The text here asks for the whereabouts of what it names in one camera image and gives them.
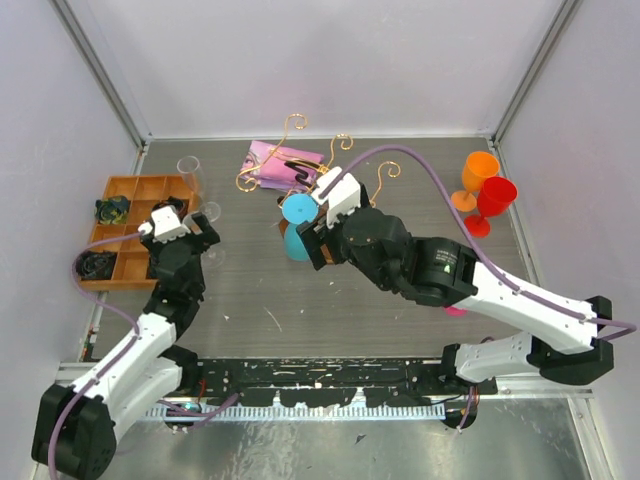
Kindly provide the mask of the wooden compartment tray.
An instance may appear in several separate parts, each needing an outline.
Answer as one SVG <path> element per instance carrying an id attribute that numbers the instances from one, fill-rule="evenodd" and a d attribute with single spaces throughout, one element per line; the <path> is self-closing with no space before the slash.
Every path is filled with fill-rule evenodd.
<path id="1" fill-rule="evenodd" d="M 151 289 L 156 280 L 148 276 L 149 253 L 134 235 L 138 227 L 151 218 L 151 208 L 157 202 L 174 196 L 188 199 L 188 213 L 197 208 L 196 195 L 181 176 L 142 175 L 113 176 L 107 181 L 101 199 L 123 195 L 130 202 L 128 219 L 124 225 L 100 225 L 95 223 L 90 241 L 101 244 L 89 251 L 117 253 L 115 268 L 110 280 L 84 281 L 80 284 L 88 291 L 124 291 Z"/>

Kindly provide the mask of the blue wine glass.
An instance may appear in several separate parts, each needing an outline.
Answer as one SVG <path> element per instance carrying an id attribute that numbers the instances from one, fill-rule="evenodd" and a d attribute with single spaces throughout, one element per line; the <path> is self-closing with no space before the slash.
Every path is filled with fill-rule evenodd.
<path id="1" fill-rule="evenodd" d="M 291 260 L 299 262 L 309 260 L 309 255 L 297 233 L 297 227 L 304 222 L 312 222 L 318 215 L 318 211 L 317 203 L 308 194 L 293 194 L 283 202 L 282 214 L 288 222 L 284 233 L 284 248 Z"/>

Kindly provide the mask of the gold wire wine glass rack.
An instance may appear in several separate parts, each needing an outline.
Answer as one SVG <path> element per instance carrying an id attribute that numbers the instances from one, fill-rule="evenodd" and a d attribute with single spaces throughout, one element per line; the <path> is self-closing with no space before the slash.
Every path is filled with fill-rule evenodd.
<path id="1" fill-rule="evenodd" d="M 346 133 L 336 134 L 330 141 L 327 162 L 322 154 L 286 147 L 290 128 L 300 131 L 307 125 L 304 114 L 292 113 L 284 120 L 283 135 L 277 144 L 253 141 L 235 177 L 236 188 L 245 193 L 258 188 L 281 191 L 284 195 L 277 200 L 279 207 L 293 194 L 310 193 L 320 176 L 332 168 L 336 143 L 340 150 L 349 151 L 354 146 L 354 139 Z"/>

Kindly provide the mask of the clear tall wine glass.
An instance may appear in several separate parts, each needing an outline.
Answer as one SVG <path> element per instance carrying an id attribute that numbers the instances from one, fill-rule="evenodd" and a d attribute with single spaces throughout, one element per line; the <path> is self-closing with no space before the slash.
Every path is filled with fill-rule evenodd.
<path id="1" fill-rule="evenodd" d="M 210 223 L 217 221 L 221 216 L 221 207 L 207 196 L 206 178 L 200 160 L 195 156 L 185 156 L 178 160 L 176 167 L 185 184 L 196 195 L 198 210 Z"/>

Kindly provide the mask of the pink wine glass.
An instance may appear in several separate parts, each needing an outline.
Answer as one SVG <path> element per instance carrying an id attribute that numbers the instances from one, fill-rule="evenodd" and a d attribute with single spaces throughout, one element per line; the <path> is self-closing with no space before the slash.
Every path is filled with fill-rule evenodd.
<path id="1" fill-rule="evenodd" d="M 454 306 L 445 307 L 444 311 L 447 315 L 452 317 L 461 317 L 467 313 L 466 309 L 461 309 Z"/>

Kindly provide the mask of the orange wine glass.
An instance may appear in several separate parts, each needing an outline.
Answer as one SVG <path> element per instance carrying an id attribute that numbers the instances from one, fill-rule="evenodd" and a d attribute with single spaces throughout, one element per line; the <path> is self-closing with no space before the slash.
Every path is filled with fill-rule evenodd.
<path id="1" fill-rule="evenodd" d="M 470 212 L 476 208 L 476 195 L 484 182 L 500 171 L 497 158 L 491 153 L 475 151 L 468 155 L 461 174 L 462 190 L 451 194 L 453 206 L 460 212 Z"/>

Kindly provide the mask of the red wine glass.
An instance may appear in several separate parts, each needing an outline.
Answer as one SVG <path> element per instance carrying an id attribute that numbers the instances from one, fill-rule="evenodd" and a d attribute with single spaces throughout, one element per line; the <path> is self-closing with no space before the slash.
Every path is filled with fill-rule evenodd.
<path id="1" fill-rule="evenodd" d="M 485 238 L 491 232 L 490 219 L 502 215 L 516 200 L 518 189 L 507 178 L 494 176 L 487 179 L 477 197 L 477 214 L 464 219 L 467 231 L 476 238 Z"/>

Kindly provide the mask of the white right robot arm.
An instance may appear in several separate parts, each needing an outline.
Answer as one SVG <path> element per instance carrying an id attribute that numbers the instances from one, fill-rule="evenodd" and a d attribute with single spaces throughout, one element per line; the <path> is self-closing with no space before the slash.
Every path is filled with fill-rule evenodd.
<path id="1" fill-rule="evenodd" d="M 607 299 L 564 298 L 456 241 L 415 237 L 398 217 L 373 207 L 365 186 L 339 167 L 320 176 L 311 197 L 323 211 L 297 232 L 315 269 L 349 263 L 380 290 L 417 305 L 468 310 L 517 329 L 501 340 L 446 346 L 438 379 L 447 392 L 527 372 L 583 386 L 613 369 L 613 346 L 595 323 L 610 314 Z"/>

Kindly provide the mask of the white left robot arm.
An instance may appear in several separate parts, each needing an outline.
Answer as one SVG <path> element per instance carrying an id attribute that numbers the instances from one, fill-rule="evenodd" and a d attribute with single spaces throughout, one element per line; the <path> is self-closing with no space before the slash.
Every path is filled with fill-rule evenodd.
<path id="1" fill-rule="evenodd" d="M 156 283 L 127 334 L 97 364 L 68 385 L 42 394 L 32 459 L 52 479 L 97 479 L 128 430 L 168 394 L 194 393 L 198 357 L 177 346 L 204 300 L 201 258 L 220 241 L 204 209 L 180 215 L 173 205 L 153 210 L 134 233 L 146 248 Z"/>

